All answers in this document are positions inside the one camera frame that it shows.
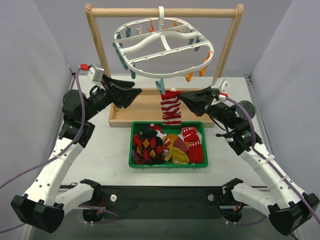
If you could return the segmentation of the red white striped sock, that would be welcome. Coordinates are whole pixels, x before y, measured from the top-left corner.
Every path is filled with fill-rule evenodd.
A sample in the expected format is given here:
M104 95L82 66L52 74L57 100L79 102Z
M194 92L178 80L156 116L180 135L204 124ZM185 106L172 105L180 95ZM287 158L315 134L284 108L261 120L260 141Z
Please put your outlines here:
M165 94L160 94L160 107L162 111L162 123L164 125L180 126L182 123L181 100L178 95L181 94L175 88L165 90Z

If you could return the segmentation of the white round clip hanger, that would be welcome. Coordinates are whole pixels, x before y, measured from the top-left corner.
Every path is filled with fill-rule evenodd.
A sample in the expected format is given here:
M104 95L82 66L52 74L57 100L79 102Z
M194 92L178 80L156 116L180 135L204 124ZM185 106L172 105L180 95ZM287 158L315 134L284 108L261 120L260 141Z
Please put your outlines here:
M214 55L214 47L212 43L207 40L203 34L201 34L198 30L193 28L188 22L174 17L165 17L165 9L160 6L159 17L150 17L144 18L137 21L132 21L127 23L126 25L122 25L117 29L114 33L114 43L124 61L128 66L128 70L133 70L136 75L141 75L147 78L153 79L169 79L173 77L187 75L191 71L199 71L202 68L207 68L209 63L211 62ZM131 28L131 26L136 25L136 22L146 23L153 21L154 32L147 32L137 35L131 35L131 37L126 37L126 27ZM177 20L177 27L174 27L174 21ZM197 36L202 37L202 41L196 44L189 45L189 39L196 38ZM152 54L143 55L137 58L128 58L129 54L136 53L141 51L144 47L148 46L152 42L160 40L161 41L161 50ZM163 58L165 56L171 54L179 54L183 51L194 50L194 47L207 47L208 51L213 51L213 54L210 56L207 62L193 65L189 68L176 70L169 73L152 73L148 71L144 71L141 68L137 67L138 63L149 61L155 58Z

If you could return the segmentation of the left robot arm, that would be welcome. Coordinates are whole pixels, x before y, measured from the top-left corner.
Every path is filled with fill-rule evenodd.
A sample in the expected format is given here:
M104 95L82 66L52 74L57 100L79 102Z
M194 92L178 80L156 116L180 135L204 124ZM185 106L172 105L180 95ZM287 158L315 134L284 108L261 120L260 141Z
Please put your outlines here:
M73 162L87 146L95 125L90 119L110 104L127 108L142 93L132 81L116 80L106 75L95 83L89 97L80 88L71 89L62 98L63 124L49 160L38 177L23 195L15 195L11 207L21 222L55 232L64 216L83 203L100 203L100 184L89 179L74 188L58 194L63 179Z

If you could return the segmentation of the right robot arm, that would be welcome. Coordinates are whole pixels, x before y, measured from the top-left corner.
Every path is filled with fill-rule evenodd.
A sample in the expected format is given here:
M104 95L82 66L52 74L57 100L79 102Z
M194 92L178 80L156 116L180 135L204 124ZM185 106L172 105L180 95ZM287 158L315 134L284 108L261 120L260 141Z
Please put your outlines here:
M316 209L320 204L314 193L306 193L277 164L275 156L256 133L253 121L255 106L247 101L235 101L211 87L185 91L177 97L196 116L206 114L225 127L221 135L233 151L244 160L268 188L255 189L234 178L222 187L221 197L227 204L244 203L266 217L282 235L288 236L311 218L319 221Z

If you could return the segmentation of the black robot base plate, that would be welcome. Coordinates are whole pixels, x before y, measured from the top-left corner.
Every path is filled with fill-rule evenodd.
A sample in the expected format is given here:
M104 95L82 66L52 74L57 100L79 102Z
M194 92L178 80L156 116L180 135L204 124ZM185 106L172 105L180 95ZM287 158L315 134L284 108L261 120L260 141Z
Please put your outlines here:
M150 202L134 200L151 194L195 196L192 200ZM94 193L102 197L98 204L84 202L82 217L86 222L107 223L116 220L213 220L226 218L239 222L244 204L228 205L231 197L220 186L101 186Z

